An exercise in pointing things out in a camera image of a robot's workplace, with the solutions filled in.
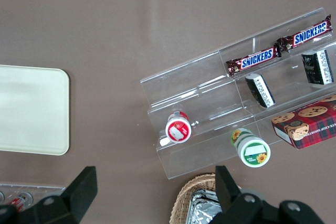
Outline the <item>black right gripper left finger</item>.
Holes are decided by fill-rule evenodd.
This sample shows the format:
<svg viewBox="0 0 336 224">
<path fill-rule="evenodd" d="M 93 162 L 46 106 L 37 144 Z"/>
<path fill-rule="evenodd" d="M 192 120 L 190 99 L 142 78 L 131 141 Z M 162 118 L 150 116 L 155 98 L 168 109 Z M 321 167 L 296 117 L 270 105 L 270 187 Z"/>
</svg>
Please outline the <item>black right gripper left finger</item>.
<svg viewBox="0 0 336 224">
<path fill-rule="evenodd" d="M 1 223 L 80 223 L 97 192 L 96 167 L 87 166 L 59 196 L 45 197 L 22 212 L 2 205 Z"/>
</svg>

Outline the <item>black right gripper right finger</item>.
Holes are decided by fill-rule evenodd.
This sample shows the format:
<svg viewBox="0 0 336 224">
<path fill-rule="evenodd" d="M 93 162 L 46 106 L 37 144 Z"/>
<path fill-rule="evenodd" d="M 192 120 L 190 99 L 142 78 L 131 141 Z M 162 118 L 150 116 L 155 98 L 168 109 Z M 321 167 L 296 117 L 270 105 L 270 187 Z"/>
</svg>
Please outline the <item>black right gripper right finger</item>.
<svg viewBox="0 0 336 224">
<path fill-rule="evenodd" d="M 323 223 L 307 204 L 282 201 L 278 208 L 252 193 L 242 193 L 226 166 L 216 166 L 216 195 L 222 211 L 210 223 Z"/>
</svg>

